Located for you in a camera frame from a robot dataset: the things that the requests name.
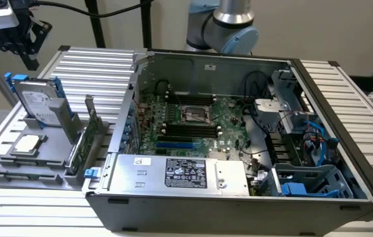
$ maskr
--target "power supply label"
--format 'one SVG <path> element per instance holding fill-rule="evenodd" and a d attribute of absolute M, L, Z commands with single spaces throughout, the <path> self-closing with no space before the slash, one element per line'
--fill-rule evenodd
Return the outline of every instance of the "power supply label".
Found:
<path fill-rule="evenodd" d="M 206 161 L 166 159 L 164 185 L 170 188 L 207 188 Z"/>

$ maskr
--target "blue pcie slot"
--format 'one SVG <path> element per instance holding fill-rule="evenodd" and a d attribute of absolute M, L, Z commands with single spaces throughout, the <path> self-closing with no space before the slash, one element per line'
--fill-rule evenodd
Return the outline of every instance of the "blue pcie slot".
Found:
<path fill-rule="evenodd" d="M 194 149 L 194 144 L 192 143 L 178 143 L 178 142 L 158 142 L 156 147 Z"/>

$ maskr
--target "green circuit board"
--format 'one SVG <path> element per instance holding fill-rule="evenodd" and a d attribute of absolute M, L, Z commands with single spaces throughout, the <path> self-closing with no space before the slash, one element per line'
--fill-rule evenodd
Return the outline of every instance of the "green circuit board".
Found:
<path fill-rule="evenodd" d="M 139 154 L 166 155 L 179 157 L 208 157 L 208 153 L 226 153 L 228 159 L 238 160 L 235 142 L 240 144 L 247 140 L 244 126 L 240 126 L 240 105 L 230 97 L 218 97 L 208 106 L 187 104 L 168 104 L 164 98 L 152 94 L 142 95 L 140 99 L 140 123 L 142 144 Z M 199 117 L 188 110 L 203 113 Z M 192 149 L 158 148 L 158 137 L 162 134 L 162 124 L 190 124 L 200 126 L 219 126 L 222 134 L 218 138 L 192 137 Z M 156 154 L 156 150 L 164 150 L 166 154 Z"/>

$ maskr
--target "blue cable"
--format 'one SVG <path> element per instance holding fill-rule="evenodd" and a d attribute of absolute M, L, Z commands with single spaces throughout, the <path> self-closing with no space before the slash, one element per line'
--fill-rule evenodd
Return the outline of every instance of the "blue cable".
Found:
<path fill-rule="evenodd" d="M 305 120 L 305 123 L 309 123 L 310 126 L 313 126 L 314 128 L 317 128 L 321 131 L 321 135 L 325 136 L 325 129 L 314 122 Z M 326 156 L 326 141 L 323 141 L 321 143 L 321 155 L 319 155 L 319 160 L 317 162 L 315 166 L 321 166 L 323 161 L 325 161 L 325 156 Z"/>

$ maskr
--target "motherboard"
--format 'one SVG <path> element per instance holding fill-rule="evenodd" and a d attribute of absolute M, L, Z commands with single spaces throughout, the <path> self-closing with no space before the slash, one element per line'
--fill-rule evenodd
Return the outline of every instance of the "motherboard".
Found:
<path fill-rule="evenodd" d="M 230 97 L 143 94 L 142 155 L 242 160 L 242 105 Z"/>

